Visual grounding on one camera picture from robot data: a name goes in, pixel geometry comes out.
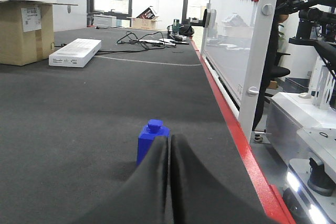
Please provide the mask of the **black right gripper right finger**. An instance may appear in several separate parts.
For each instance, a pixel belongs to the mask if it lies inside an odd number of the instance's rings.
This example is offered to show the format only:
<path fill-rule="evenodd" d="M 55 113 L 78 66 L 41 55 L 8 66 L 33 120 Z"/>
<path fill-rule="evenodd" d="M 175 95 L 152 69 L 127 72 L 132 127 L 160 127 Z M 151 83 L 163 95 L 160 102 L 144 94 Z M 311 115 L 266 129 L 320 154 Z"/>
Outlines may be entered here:
<path fill-rule="evenodd" d="M 275 223 L 221 184 L 182 134 L 171 137 L 170 184 L 174 223 Z"/>

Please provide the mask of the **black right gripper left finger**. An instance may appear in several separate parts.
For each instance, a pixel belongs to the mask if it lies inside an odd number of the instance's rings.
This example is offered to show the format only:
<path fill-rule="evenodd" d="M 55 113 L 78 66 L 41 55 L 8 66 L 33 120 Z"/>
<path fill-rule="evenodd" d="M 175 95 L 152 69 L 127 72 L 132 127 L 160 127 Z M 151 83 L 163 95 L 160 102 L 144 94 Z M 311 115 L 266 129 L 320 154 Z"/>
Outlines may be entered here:
<path fill-rule="evenodd" d="M 156 137 L 119 190 L 73 223 L 165 223 L 168 153 L 167 137 Z"/>

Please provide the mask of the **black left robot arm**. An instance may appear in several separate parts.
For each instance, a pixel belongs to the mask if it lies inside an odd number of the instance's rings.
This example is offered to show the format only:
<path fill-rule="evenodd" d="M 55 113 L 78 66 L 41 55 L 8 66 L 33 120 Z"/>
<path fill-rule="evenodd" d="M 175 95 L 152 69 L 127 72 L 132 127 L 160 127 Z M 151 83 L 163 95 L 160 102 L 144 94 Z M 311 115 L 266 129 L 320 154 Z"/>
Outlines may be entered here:
<path fill-rule="evenodd" d="M 335 78 L 335 13 L 321 11 L 316 5 L 335 8 L 335 0 L 286 0 L 275 13 L 299 13 L 297 33 L 289 38 L 289 43 L 313 46 Z"/>

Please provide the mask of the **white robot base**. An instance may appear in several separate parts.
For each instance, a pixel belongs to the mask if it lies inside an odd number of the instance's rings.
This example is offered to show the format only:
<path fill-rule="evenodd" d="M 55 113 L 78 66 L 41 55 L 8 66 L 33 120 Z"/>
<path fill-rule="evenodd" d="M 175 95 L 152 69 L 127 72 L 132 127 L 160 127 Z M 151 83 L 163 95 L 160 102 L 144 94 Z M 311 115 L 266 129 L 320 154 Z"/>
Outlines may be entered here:
<path fill-rule="evenodd" d="M 335 223 L 335 49 L 318 50 L 312 82 L 288 78 L 271 97 L 269 141 L 287 165 L 283 198 L 311 223 Z"/>

